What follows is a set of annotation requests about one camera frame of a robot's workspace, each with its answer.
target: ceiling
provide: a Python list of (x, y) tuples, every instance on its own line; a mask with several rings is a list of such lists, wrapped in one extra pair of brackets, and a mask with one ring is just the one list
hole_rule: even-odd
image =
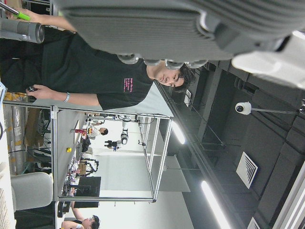
[[(304, 117), (264, 112), (242, 115), (235, 105), (249, 101), (257, 108), (296, 111), (304, 92), (254, 77), (235, 69), (230, 61), (210, 62), (196, 78), (189, 89), (188, 107), (185, 93), (160, 85), (187, 139), (181, 146), (171, 136), (168, 155), (177, 155), (181, 168), (200, 169), (183, 171), (191, 190), (183, 197), (194, 228), (219, 228), (203, 196), (202, 180), (212, 186), (232, 228), (247, 228), (252, 217), (261, 228), (272, 227), (304, 162), (302, 144), (291, 137), (298, 129), (295, 123)], [(165, 134), (165, 123), (160, 131)], [(305, 134), (297, 132), (303, 141)], [(249, 189), (236, 173), (243, 152), (258, 166)]]

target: air vent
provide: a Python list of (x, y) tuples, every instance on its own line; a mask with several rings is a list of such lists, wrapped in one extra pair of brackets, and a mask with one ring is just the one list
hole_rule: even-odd
[(256, 175), (257, 168), (258, 167), (256, 164), (254, 164), (250, 157), (245, 152), (243, 152), (236, 172), (244, 184), (247, 186), (247, 188), (250, 188), (252, 181)]
[(255, 219), (252, 217), (249, 226), (247, 227), (247, 229), (261, 229), (258, 225), (257, 222), (255, 221)]

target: gray cylinder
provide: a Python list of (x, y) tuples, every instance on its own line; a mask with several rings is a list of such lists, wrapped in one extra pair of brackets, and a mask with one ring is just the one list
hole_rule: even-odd
[(36, 22), (0, 19), (0, 38), (42, 43), (44, 26)]

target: security camera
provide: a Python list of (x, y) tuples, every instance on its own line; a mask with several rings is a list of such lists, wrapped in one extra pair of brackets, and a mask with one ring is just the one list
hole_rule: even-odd
[(235, 110), (238, 112), (238, 113), (241, 113), (243, 115), (248, 115), (251, 113), (251, 103), (249, 102), (246, 102), (246, 103), (238, 103), (236, 104), (235, 106)]

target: green marker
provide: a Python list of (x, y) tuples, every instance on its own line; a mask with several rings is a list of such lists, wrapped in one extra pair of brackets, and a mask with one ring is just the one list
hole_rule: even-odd
[(19, 12), (18, 15), (16, 15), (16, 17), (21, 18), (21, 19), (24, 19), (24, 20), (26, 20), (26, 21), (31, 20), (31, 18), (30, 18), (28, 15), (25, 15), (24, 13), (20, 13), (20, 12)]
[(16, 16), (16, 17), (18, 17), (20, 19), (24, 19), (26, 21), (31, 20), (31, 18), (28, 15), (25, 15), (24, 13), (18, 12), (17, 10), (13, 9), (12, 7), (9, 7), (8, 5), (5, 5), (1, 1), (0, 1), (0, 7), (2, 7), (5, 10), (7, 10), (8, 12), (11, 12), (12, 14), (14, 14), (14, 16)]

